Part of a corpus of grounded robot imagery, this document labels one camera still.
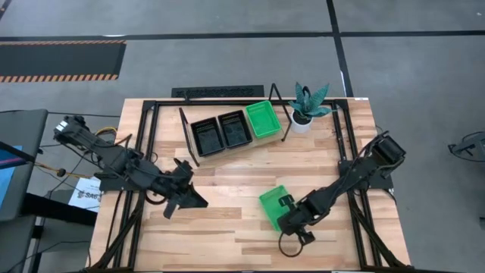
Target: black bin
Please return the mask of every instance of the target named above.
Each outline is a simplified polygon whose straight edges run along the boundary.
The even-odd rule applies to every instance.
[[[199,156],[213,155],[222,152],[224,142],[215,118],[208,118],[190,124]]]
[[[227,148],[236,148],[252,142],[251,131],[244,117],[243,110],[219,115],[219,124],[222,126],[224,140]]]

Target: black metal frame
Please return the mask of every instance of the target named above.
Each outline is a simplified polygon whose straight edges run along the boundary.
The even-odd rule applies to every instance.
[[[274,85],[274,83],[271,86],[271,93],[273,91],[273,88],[277,91],[276,85]],[[278,95],[278,100],[271,101],[273,103],[273,105],[282,105],[284,107],[285,105],[288,104],[289,100],[282,99],[278,91],[277,91],[277,95]],[[149,111],[153,111],[153,113],[152,113],[152,122],[150,124],[147,149],[146,149],[146,153],[145,153],[146,158],[149,158],[150,155],[152,154],[153,147],[154,147],[154,144],[155,144],[155,131],[156,131],[156,128],[157,128],[158,113],[160,112],[159,111],[160,107],[162,107],[162,106],[189,106],[189,105],[207,105],[207,106],[210,106],[210,105],[251,105],[251,104],[258,102],[260,100],[261,99],[257,99],[257,98],[255,98],[255,99],[247,98],[247,99],[241,99],[241,100],[231,100],[231,99],[222,99],[221,98],[221,99],[214,99],[214,100],[210,100],[210,99],[193,99],[193,100],[185,99],[185,100],[170,100],[170,101],[144,101],[143,107],[142,107],[142,115],[140,117],[140,122],[139,122],[138,135],[137,135],[137,138],[136,138],[136,149],[141,150],[141,143],[142,143],[142,140],[143,140],[143,132],[145,131],[145,128],[146,128],[146,118],[148,116]],[[347,132],[348,132],[349,140],[350,140],[350,148],[351,148],[351,151],[352,151],[352,157],[356,157],[357,153],[358,153],[357,152],[357,145],[356,145],[356,141],[355,141],[355,135],[354,135],[354,132],[353,132],[352,121],[351,121],[351,117],[350,117],[350,113],[349,113],[349,104],[347,102],[347,99],[325,100],[324,102],[322,102],[322,105],[329,105],[333,110],[337,110],[338,108],[341,108],[343,110],[343,115],[344,115],[344,119],[345,119],[345,122],[346,122]],[[334,122],[334,125],[335,125],[336,141],[337,141],[337,144],[338,144],[338,147],[339,147],[340,160],[342,160],[342,161],[347,160],[346,148],[345,148],[343,134],[342,134],[342,128],[340,127],[339,113],[338,113],[338,111],[334,111],[332,115],[333,115],[333,122]],[[183,112],[181,112],[181,118],[182,119],[185,118],[184,115],[183,115]],[[187,136],[186,128],[184,128],[184,133],[186,134],[186,138],[187,138],[188,136]],[[365,190],[360,190],[360,195],[361,195],[361,203],[362,203],[362,206],[363,206],[363,209],[364,209],[363,216],[365,217],[365,220],[366,220],[367,224],[369,225],[369,227],[371,227],[371,229],[373,230],[374,224],[373,224],[372,217],[371,217],[371,209],[370,209],[370,204],[369,204],[367,193],[366,193]],[[129,202],[125,202],[125,206],[123,208],[123,215],[126,215],[126,218],[130,214],[132,196],[133,196],[133,192],[127,192],[127,198],[126,199],[128,199],[128,198],[130,198],[130,199],[129,199]],[[351,211],[353,210],[353,211],[360,212],[361,210],[357,205],[354,193],[352,191],[349,191],[347,193],[347,196],[348,196],[348,199],[349,199],[349,208],[351,209]],[[360,265],[361,268],[367,268],[368,264],[367,264],[367,260],[366,260],[364,243],[363,243],[363,239],[362,239],[359,220],[355,217],[354,214],[351,214],[351,219],[352,219],[352,229],[354,231],[354,237],[355,237],[355,245],[356,245],[356,250],[357,250],[357,254],[358,254],[358,262],[359,262],[359,265]],[[126,224],[126,222],[122,221],[121,224],[122,224],[121,227],[123,227]],[[137,223],[135,224],[135,226],[133,227],[133,236],[132,236],[132,241],[131,241],[130,254],[129,254],[129,257],[128,257],[128,266],[129,267],[132,267],[132,266],[134,267],[134,265],[135,265],[136,252],[137,252],[137,248],[138,248],[137,246],[138,246],[138,241],[139,241],[140,230],[141,230],[141,219],[138,220]],[[371,238],[369,238],[369,239],[371,241],[372,256],[373,256],[373,260],[374,260],[374,265],[377,266],[377,267],[380,267],[380,266],[382,266],[382,264],[381,264],[381,261],[380,261],[379,251],[378,251],[377,247],[375,246],[374,242],[371,240]],[[114,268],[120,267],[121,251],[122,251],[122,246],[118,250],[118,252],[120,254],[119,254],[118,260],[115,260],[116,263],[113,264]]]
[[[279,101],[271,101],[273,91],[276,92]],[[285,111],[286,117],[288,118],[289,124],[288,124],[288,127],[286,128],[286,132],[285,132],[285,135],[283,136],[283,139],[281,139],[281,141],[285,141],[286,136],[288,135],[289,129],[291,128],[292,121],[291,121],[291,118],[289,117],[288,110],[286,110],[285,103],[282,103],[283,99],[281,98],[280,91],[278,91],[278,88],[276,87],[275,83],[271,84],[271,91],[270,91],[270,95],[268,96],[268,100],[271,102],[271,104],[274,104],[274,102],[279,102],[278,105],[283,106],[283,110]],[[190,103],[190,101],[188,99],[186,99],[186,102],[188,102],[190,105],[193,105],[192,103]],[[257,102],[258,101],[253,100],[249,104],[253,104],[253,103],[257,103]],[[187,130],[187,126],[189,125],[189,122],[187,121],[187,117],[185,116],[185,113],[183,112],[182,108],[179,108],[179,112],[180,112],[180,119],[182,120],[183,135],[185,136],[185,142],[187,144],[187,149],[189,150],[189,154],[192,157],[192,160],[197,165],[197,167],[199,167],[200,164],[199,164],[199,162],[197,162],[197,159],[194,156],[194,152],[192,151],[192,144],[190,142],[190,137],[189,137],[189,133],[188,133],[188,130]]]

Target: white flower pot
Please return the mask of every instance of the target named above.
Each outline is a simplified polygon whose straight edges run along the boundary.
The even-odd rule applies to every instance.
[[[310,130],[311,123],[313,122],[313,118],[311,118],[310,122],[308,122],[307,124],[299,124],[293,118],[294,113],[295,113],[295,111],[293,110],[293,112],[289,116],[289,118],[291,118],[291,121],[292,121],[291,130],[295,133],[306,133],[306,132],[308,132]]]

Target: black floor mat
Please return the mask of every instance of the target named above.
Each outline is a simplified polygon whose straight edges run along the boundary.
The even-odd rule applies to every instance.
[[[126,43],[0,42],[0,83],[116,80]]]
[[[172,98],[264,97],[264,86],[208,86],[172,89]]]

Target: potted plant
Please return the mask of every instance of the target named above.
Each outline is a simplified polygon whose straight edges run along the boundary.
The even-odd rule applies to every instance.
[[[332,112],[330,108],[320,107],[328,93],[329,84],[319,89],[313,95],[307,86],[303,87],[296,83],[296,101],[289,102],[293,107],[291,113],[291,130],[295,133],[306,133],[310,130],[313,118],[323,117]]]

